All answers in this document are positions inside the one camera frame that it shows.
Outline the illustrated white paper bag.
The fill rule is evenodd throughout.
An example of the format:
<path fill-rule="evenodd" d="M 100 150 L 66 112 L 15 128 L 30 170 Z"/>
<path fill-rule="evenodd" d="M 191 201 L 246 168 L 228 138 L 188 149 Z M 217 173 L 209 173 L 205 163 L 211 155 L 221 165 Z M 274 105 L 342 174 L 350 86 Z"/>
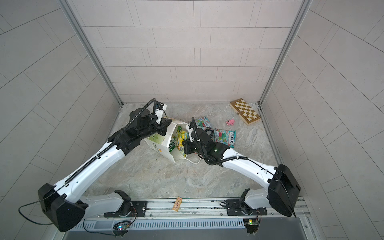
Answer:
<path fill-rule="evenodd" d="M 165 136 L 153 134 L 146 138 L 145 142 L 151 149 L 173 163 L 180 160 L 186 160 L 192 164 L 197 165 L 201 161 L 199 157 L 193 156 L 192 154 L 183 157 L 183 155 L 176 147 L 176 135 L 178 126 L 181 126 L 184 131 L 187 131 L 187 123 L 178 120 L 172 120 L 172 123 L 168 126 L 167 134 Z"/>

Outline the yellow green candy bag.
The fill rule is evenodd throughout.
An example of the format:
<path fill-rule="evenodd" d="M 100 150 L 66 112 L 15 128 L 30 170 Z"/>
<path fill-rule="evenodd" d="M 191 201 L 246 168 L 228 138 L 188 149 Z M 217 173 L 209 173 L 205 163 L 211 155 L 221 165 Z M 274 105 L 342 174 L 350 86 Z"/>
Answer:
<path fill-rule="evenodd" d="M 178 126 L 177 135 L 176 135 L 176 147 L 178 148 L 180 153 L 183 155 L 183 157 L 187 156 L 187 154 L 185 153 L 185 147 L 183 145 L 183 141 L 186 141 L 188 139 L 189 139 L 188 131 L 184 131 L 181 126 Z"/>

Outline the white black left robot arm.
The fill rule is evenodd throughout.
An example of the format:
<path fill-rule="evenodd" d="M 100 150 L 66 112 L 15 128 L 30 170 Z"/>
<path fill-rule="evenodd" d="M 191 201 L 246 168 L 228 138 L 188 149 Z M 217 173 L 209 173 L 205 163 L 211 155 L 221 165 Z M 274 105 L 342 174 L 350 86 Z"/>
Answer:
<path fill-rule="evenodd" d="M 131 198 L 117 190 L 108 195 L 84 198 L 84 192 L 113 164 L 127 156 L 153 134 L 165 136 L 171 119 L 164 118 L 166 105 L 151 99 L 130 113 L 129 123 L 110 136 L 102 148 L 73 173 L 54 185 L 38 190 L 42 212 L 60 232 L 67 232 L 84 219 L 100 214 L 126 217 L 132 214 Z"/>

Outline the teal Fox's mint candy bag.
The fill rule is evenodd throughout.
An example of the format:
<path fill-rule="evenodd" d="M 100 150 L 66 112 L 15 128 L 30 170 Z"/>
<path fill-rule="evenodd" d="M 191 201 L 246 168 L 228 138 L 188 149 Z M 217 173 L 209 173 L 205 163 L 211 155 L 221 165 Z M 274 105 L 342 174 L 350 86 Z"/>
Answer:
<path fill-rule="evenodd" d="M 207 117 L 201 117 L 199 119 L 196 119 L 195 121 L 197 127 L 203 129 L 204 131 L 214 129 Z"/>

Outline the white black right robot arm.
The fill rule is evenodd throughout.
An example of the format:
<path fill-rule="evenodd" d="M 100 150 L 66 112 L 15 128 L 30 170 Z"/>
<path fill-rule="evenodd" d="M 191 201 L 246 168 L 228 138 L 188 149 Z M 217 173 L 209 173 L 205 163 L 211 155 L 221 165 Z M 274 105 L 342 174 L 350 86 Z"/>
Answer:
<path fill-rule="evenodd" d="M 252 160 L 223 143 L 215 143 L 203 129 L 189 129 L 188 132 L 189 139 L 183 141 L 187 154 L 196 153 L 208 165 L 234 170 L 262 186 L 259 190 L 244 190 L 239 200 L 227 203 L 228 209 L 253 215 L 259 214 L 261 208 L 271 207 L 286 217 L 296 214 L 301 187 L 287 166 L 274 167 Z"/>

